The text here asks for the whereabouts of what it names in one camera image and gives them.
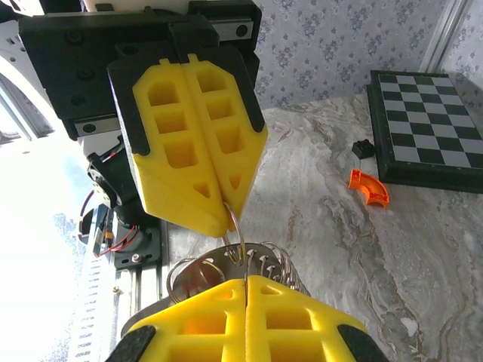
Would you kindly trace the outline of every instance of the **cable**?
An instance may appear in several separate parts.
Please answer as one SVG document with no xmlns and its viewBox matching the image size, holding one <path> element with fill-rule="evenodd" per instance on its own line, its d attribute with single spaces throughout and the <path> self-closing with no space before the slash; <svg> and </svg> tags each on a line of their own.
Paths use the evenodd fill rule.
<svg viewBox="0 0 483 362">
<path fill-rule="evenodd" d="M 80 217 L 78 218 L 78 224 L 77 224 L 78 237 L 79 237 L 79 240 L 81 240 L 81 241 L 82 241 L 82 236 L 84 235 L 83 234 L 83 231 L 84 231 L 83 222 L 84 222 L 85 208 L 88 206 L 88 203 L 89 203 L 89 201 L 90 201 L 90 199 L 92 198 L 93 195 L 94 195 L 94 190 L 91 190 L 91 192 L 89 192 L 88 195 L 85 197 L 84 203 L 82 204 Z"/>
<path fill-rule="evenodd" d="M 123 246 L 121 246 L 121 247 L 118 247 L 118 248 L 114 249 L 113 251 L 118 252 L 118 251 L 121 251 L 121 250 L 125 249 L 125 248 L 126 248 L 126 247 L 128 247 L 129 245 L 131 245 L 131 243 L 132 243 L 132 242 L 134 241 L 134 239 L 137 237 L 137 234 L 139 234 L 139 229 L 138 229 L 138 230 L 136 230 L 136 232 L 134 233 L 133 237 L 132 237 L 132 238 L 131 238 L 131 239 L 130 239 L 130 240 L 129 240 L 129 241 L 128 241 L 128 242 L 127 242 L 125 245 L 123 245 Z"/>
<path fill-rule="evenodd" d="M 91 190 L 91 192 L 88 193 L 88 195 L 85 197 L 84 203 L 82 204 L 81 208 L 81 219 L 84 216 L 85 208 L 88 206 L 89 200 L 92 198 L 94 195 L 94 190 Z"/>
<path fill-rule="evenodd" d="M 126 243 L 126 245 L 122 245 L 123 243 L 125 243 L 125 242 L 128 240 L 129 235 L 131 235 L 131 234 L 132 234 L 132 232 L 134 231 L 134 229 L 135 229 L 135 228 L 136 228 L 136 227 L 135 227 L 135 226 L 133 226 L 133 227 L 131 228 L 131 230 L 129 230 L 129 232 L 126 234 L 126 236 L 124 236 L 124 237 L 122 238 L 122 240 L 121 240 L 121 241 L 119 241 L 117 244 L 112 245 L 111 247 L 108 247 L 108 248 L 107 248 L 107 249 L 105 249 L 105 250 L 104 250 L 102 253 L 100 253 L 100 254 L 96 255 L 96 257 L 97 257 L 97 258 L 99 258 L 99 257 L 101 257 L 102 255 L 107 254 L 109 251 L 118 251 L 117 249 L 118 249 L 118 248 L 120 248 L 120 247 L 122 247 L 122 249 L 124 249 L 124 248 L 125 248 L 125 246 L 126 246 L 126 245 L 128 245 L 128 243 L 130 244 L 130 243 L 133 241 L 134 237 L 135 237 L 135 236 L 137 235 L 137 233 L 139 232 L 139 230 L 137 230 L 136 234 L 134 234 L 134 236 L 132 237 L 132 239 L 130 239 L 130 240 L 128 241 L 128 243 Z"/>
</svg>

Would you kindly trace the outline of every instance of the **bolt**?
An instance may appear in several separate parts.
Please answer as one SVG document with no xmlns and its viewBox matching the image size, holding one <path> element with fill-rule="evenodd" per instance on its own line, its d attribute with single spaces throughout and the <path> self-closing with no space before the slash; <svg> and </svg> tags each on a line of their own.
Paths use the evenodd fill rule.
<svg viewBox="0 0 483 362">
<path fill-rule="evenodd" d="M 77 70 L 77 78 L 81 81 L 88 81 L 94 77 L 94 71 L 91 68 L 83 68 Z"/>
<path fill-rule="evenodd" d="M 76 96 L 73 96 L 71 99 L 70 99 L 70 102 L 72 103 L 73 106 L 82 106 L 84 103 L 85 103 L 85 97 L 84 96 L 81 96 L 81 95 L 76 95 Z"/>
<path fill-rule="evenodd" d="M 86 124 L 82 130 L 85 132 L 85 133 L 92 133 L 96 130 L 96 126 L 94 126 L 93 124 Z"/>
<path fill-rule="evenodd" d="M 238 28 L 236 28 L 236 35 L 241 38 L 248 33 L 248 27 L 246 25 L 240 25 Z"/>
<path fill-rule="evenodd" d="M 80 45 L 84 42 L 84 36 L 78 30 L 69 30 L 66 32 L 65 39 L 72 45 Z"/>
<path fill-rule="evenodd" d="M 133 256 L 131 257 L 132 262 L 140 262 L 141 259 L 142 259 L 142 256 L 139 254 L 133 254 Z"/>
</svg>

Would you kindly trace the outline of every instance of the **white metal frame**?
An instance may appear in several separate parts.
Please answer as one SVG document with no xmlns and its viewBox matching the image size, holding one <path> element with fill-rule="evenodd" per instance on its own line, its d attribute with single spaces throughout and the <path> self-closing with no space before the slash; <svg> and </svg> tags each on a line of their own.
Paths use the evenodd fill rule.
<svg viewBox="0 0 483 362">
<path fill-rule="evenodd" d="M 66 135 L 18 36 L 15 20 L 0 24 L 0 73 L 20 89 L 55 129 Z"/>
<path fill-rule="evenodd" d="M 454 34 L 460 28 L 473 0 L 448 0 L 436 26 L 429 47 L 420 66 L 420 72 L 437 73 L 450 50 Z"/>
</svg>

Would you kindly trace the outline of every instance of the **chess board square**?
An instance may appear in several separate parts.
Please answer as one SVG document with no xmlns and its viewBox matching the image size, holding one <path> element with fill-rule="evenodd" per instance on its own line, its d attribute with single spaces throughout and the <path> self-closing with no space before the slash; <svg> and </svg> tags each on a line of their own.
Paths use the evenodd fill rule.
<svg viewBox="0 0 483 362">
<path fill-rule="evenodd" d="M 445 160 L 445 164 L 447 166 L 471 167 L 465 152 L 442 150 L 441 155 L 443 156 L 443 160 Z"/>
<path fill-rule="evenodd" d="M 422 112 L 406 112 L 410 123 L 427 123 L 429 124 L 429 116 Z"/>
<path fill-rule="evenodd" d="M 431 124 L 446 124 L 451 125 L 448 115 L 437 115 L 435 113 L 428 113 L 429 122 Z"/>
<path fill-rule="evenodd" d="M 416 147 L 412 134 L 391 133 L 394 146 Z"/>
<path fill-rule="evenodd" d="M 438 94 L 421 94 L 424 103 L 442 103 Z"/>
<path fill-rule="evenodd" d="M 460 142 L 465 152 L 483 155 L 483 140 L 461 139 Z"/>
<path fill-rule="evenodd" d="M 398 79 L 395 75 L 379 75 L 379 81 L 381 83 L 397 83 Z"/>
<path fill-rule="evenodd" d="M 449 96 L 447 94 L 442 94 L 440 97 L 444 104 L 453 104 L 455 106 L 463 105 L 460 96 Z"/>
<path fill-rule="evenodd" d="M 421 162 L 426 164 L 445 164 L 441 151 L 437 149 L 417 149 Z"/>
<path fill-rule="evenodd" d="M 449 78 L 432 78 L 432 83 L 439 87 L 453 87 L 453 83 Z"/>
<path fill-rule="evenodd" d="M 431 77 L 415 77 L 416 84 L 434 85 Z"/>
<path fill-rule="evenodd" d="M 444 124 L 431 124 L 431 128 L 437 137 L 449 137 L 458 138 L 453 126 L 447 126 Z"/>
<path fill-rule="evenodd" d="M 404 102 L 405 109 L 408 112 L 425 112 L 424 103 L 418 102 Z"/>
<path fill-rule="evenodd" d="M 399 92 L 399 84 L 397 83 L 381 83 L 380 89 L 387 92 Z"/>
<path fill-rule="evenodd" d="M 409 122 L 388 121 L 387 123 L 391 133 L 411 134 L 411 126 L 409 125 Z"/>
<path fill-rule="evenodd" d="M 446 108 L 442 104 L 437 103 L 424 103 L 424 108 L 428 113 L 438 113 L 440 115 L 446 114 Z"/>
<path fill-rule="evenodd" d="M 385 100 L 402 100 L 401 92 L 383 92 Z"/>
<path fill-rule="evenodd" d="M 454 128 L 459 138 L 468 140 L 481 140 L 481 135 L 476 128 L 470 127 L 455 127 Z"/>
<path fill-rule="evenodd" d="M 453 126 L 474 127 L 472 119 L 468 115 L 448 115 Z"/>
<path fill-rule="evenodd" d="M 434 85 L 417 85 L 417 89 L 419 93 L 438 94 L 438 91 Z"/>
<path fill-rule="evenodd" d="M 471 167 L 483 168 L 483 155 L 467 153 L 466 157 L 468 158 L 468 161 L 469 161 L 469 164 L 471 164 Z"/>
<path fill-rule="evenodd" d="M 463 151 L 461 142 L 457 138 L 436 137 L 436 139 L 438 140 L 440 149 L 445 149 L 446 151 Z"/>
<path fill-rule="evenodd" d="M 452 104 L 445 104 L 446 112 L 449 115 L 468 115 L 465 106 L 455 106 Z"/>
<path fill-rule="evenodd" d="M 393 146 L 394 159 L 404 162 L 420 162 L 420 156 L 414 147 Z"/>
<path fill-rule="evenodd" d="M 434 136 L 415 134 L 413 135 L 413 138 L 418 149 L 439 149 L 438 140 Z"/>
<path fill-rule="evenodd" d="M 416 84 L 416 80 L 410 75 L 397 75 L 396 78 L 399 84 Z"/>
<path fill-rule="evenodd" d="M 400 84 L 399 90 L 401 90 L 401 92 L 407 92 L 407 93 L 419 93 L 419 90 L 417 89 L 417 85 L 415 84 Z"/>
<path fill-rule="evenodd" d="M 438 94 L 447 94 L 448 96 L 457 96 L 458 92 L 456 92 L 456 89 L 451 85 L 450 87 L 436 87 L 436 90 L 438 91 Z"/>
<path fill-rule="evenodd" d="M 384 100 L 384 107 L 386 111 L 405 111 L 404 102 L 399 100 Z"/>
<path fill-rule="evenodd" d="M 386 111 L 386 115 L 387 115 L 388 121 L 399 121 L 399 122 L 407 122 L 408 121 L 408 113 L 407 112 Z"/>
<path fill-rule="evenodd" d="M 435 133 L 432 130 L 431 124 L 423 124 L 423 123 L 410 123 L 411 130 L 413 134 L 423 134 L 426 136 L 434 136 Z"/>
<path fill-rule="evenodd" d="M 423 102 L 423 100 L 421 99 L 421 95 L 419 93 L 406 93 L 406 92 L 402 92 L 400 93 L 402 95 L 402 100 L 406 101 L 406 102 Z"/>
</svg>

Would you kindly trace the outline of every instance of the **yellow foam gripper pad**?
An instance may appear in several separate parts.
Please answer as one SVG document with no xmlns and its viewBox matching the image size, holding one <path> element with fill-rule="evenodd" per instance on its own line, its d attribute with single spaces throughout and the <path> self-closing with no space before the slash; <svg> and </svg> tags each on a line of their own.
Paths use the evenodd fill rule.
<svg viewBox="0 0 483 362">
<path fill-rule="evenodd" d="M 353 362 L 337 327 L 355 318 L 259 276 L 248 278 L 247 362 Z"/>
<path fill-rule="evenodd" d="M 141 320 L 130 332 L 144 326 L 156 332 L 140 362 L 355 362 L 339 326 L 359 331 L 362 341 L 367 337 L 374 348 L 365 350 L 385 361 L 361 322 L 259 276 L 248 278 L 248 297 L 245 281 L 227 281 Z"/>
<path fill-rule="evenodd" d="M 133 94 L 150 148 L 132 165 L 145 211 L 225 235 L 223 202 L 241 216 L 268 136 L 266 126 L 253 129 L 235 77 L 191 54 L 149 67 Z"/>
<path fill-rule="evenodd" d="M 242 362 L 245 282 L 227 281 L 139 321 L 130 332 L 143 326 L 156 333 L 140 362 Z"/>
</svg>

